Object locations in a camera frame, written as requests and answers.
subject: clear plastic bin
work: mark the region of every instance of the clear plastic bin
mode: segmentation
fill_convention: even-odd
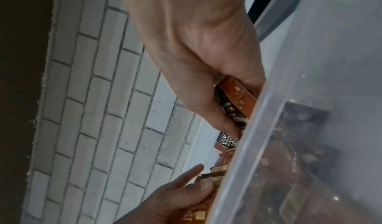
[[[207,223],[382,223],[382,0],[301,0]]]

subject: dark wall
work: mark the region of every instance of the dark wall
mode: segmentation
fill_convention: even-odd
[[[19,223],[53,0],[0,0],[0,223]]]

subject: plastic container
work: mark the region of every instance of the plastic container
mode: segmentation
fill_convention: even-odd
[[[382,0],[301,0],[207,223],[382,223]]]

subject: hand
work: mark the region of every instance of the hand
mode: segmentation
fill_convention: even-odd
[[[176,215],[179,209],[200,203],[212,192],[212,178],[186,185],[203,169],[204,166],[198,164],[173,182],[159,187],[137,208],[119,219],[115,224],[171,223],[171,218]]]
[[[185,106],[236,138],[235,124],[213,101],[216,73],[258,91],[265,82],[257,35],[244,0],[124,0],[130,17]]]

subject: fingernail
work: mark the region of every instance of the fingernail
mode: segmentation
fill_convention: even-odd
[[[208,179],[202,179],[200,181],[200,187],[202,188],[202,191],[207,190],[212,186],[212,178],[209,177]]]

